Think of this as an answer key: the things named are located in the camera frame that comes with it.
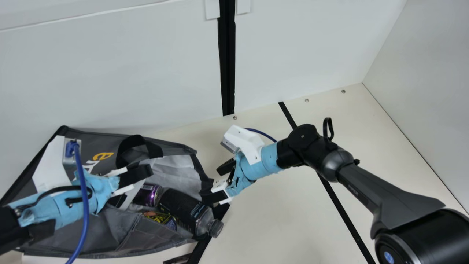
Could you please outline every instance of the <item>blue logo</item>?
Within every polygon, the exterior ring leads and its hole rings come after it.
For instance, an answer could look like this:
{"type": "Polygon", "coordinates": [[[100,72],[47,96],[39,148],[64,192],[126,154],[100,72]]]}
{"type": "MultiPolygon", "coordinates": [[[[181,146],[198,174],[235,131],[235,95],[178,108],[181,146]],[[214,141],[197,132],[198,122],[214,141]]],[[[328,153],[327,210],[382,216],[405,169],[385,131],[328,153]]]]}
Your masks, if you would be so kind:
{"type": "Polygon", "coordinates": [[[386,258],[386,260],[389,262],[389,264],[394,264],[394,258],[393,256],[389,253],[389,252],[385,252],[384,253],[384,257],[386,258]]]}

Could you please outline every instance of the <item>white floor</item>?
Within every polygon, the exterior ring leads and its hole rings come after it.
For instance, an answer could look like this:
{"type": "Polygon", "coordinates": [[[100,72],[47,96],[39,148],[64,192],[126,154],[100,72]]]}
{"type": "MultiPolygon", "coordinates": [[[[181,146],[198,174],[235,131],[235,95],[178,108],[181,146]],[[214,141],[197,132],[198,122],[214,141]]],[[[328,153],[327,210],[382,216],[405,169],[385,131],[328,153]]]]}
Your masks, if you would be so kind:
{"type": "MultiPolygon", "coordinates": [[[[320,129],[324,117],[332,117],[334,142],[360,159],[361,167],[404,190],[437,197],[447,207],[463,211],[362,84],[285,104],[297,125],[315,124],[320,129]]],[[[146,136],[197,149],[205,172],[218,179],[215,169],[231,157],[219,143],[232,124],[262,130],[277,140],[287,137],[291,131],[277,104],[236,116],[236,120],[232,116],[220,117],[146,136]]],[[[372,215],[342,185],[334,184],[333,188],[374,255],[370,239],[372,215]]],[[[366,263],[317,175],[307,167],[289,169],[257,181],[235,197],[224,222],[220,237],[211,241],[200,263],[366,263]]],[[[190,249],[191,246],[177,248],[174,253],[182,255],[190,249]]],[[[135,257],[132,261],[161,263],[158,254],[135,257]]],[[[5,255],[0,257],[0,262],[9,263],[4,258],[5,255]]],[[[128,261],[78,260],[76,263],[128,261]]],[[[23,263],[28,264],[64,262],[64,259],[23,257],[23,263]]]]}

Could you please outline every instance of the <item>water bottle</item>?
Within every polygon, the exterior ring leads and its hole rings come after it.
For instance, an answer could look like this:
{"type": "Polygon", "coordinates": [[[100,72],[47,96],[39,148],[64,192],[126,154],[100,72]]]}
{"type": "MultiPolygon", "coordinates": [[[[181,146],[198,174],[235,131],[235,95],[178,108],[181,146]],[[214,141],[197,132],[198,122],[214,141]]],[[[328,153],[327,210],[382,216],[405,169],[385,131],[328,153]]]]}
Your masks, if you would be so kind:
{"type": "Polygon", "coordinates": [[[197,237],[208,234],[216,238],[223,229],[223,222],[214,219],[210,206],[174,189],[163,193],[158,208],[175,216],[178,225],[197,237]]]}

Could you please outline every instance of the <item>black bottle label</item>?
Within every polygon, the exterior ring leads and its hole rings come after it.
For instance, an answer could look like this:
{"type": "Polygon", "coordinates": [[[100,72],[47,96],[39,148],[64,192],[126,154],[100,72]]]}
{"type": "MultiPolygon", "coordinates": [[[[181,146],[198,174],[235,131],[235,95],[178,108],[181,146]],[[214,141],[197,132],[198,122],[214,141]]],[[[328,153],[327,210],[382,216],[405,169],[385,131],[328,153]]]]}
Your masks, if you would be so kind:
{"type": "Polygon", "coordinates": [[[168,189],[163,193],[158,208],[175,216],[181,227],[195,233],[196,222],[208,206],[187,194],[168,189]]]}

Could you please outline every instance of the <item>orange logo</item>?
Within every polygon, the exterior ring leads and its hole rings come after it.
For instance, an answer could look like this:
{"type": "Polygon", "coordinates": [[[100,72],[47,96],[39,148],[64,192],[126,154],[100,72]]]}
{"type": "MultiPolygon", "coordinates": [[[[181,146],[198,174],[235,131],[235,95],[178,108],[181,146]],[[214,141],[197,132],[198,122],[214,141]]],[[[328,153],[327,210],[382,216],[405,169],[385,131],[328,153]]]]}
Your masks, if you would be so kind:
{"type": "Polygon", "coordinates": [[[96,160],[105,160],[105,159],[109,158],[110,156],[112,156],[113,154],[114,154],[114,152],[102,152],[102,153],[96,154],[93,157],[93,160],[94,161],[96,161],[96,160]]]}

